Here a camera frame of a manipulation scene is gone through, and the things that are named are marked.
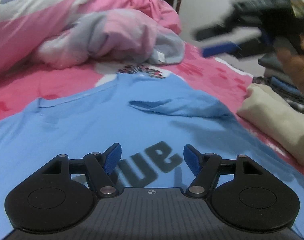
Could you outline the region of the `person's right hand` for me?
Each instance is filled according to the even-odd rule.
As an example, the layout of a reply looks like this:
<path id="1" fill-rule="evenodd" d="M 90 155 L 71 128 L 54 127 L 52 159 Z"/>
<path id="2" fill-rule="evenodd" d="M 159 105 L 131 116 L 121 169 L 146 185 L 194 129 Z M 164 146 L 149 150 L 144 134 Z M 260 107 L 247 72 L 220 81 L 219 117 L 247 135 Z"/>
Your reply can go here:
<path id="1" fill-rule="evenodd" d="M 290 77 L 295 87 L 304 95 L 304 54 L 299 54 L 285 38 L 279 37 L 274 45 L 283 71 Z"/>

